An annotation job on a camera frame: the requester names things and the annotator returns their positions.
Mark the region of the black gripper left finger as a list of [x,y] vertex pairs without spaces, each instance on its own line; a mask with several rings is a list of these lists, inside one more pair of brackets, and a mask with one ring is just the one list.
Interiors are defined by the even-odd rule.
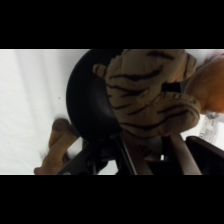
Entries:
[[89,144],[65,165],[59,175],[98,175],[114,160],[117,175],[152,175],[133,137],[126,133]]

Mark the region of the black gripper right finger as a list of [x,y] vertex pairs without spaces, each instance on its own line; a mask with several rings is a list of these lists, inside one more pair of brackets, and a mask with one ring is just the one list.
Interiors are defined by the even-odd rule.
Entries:
[[224,152],[199,137],[186,140],[181,132],[194,128],[200,120],[200,103],[183,93],[179,84],[164,84],[162,92],[172,101],[165,107],[167,126],[162,135],[161,173],[165,175],[224,175]]

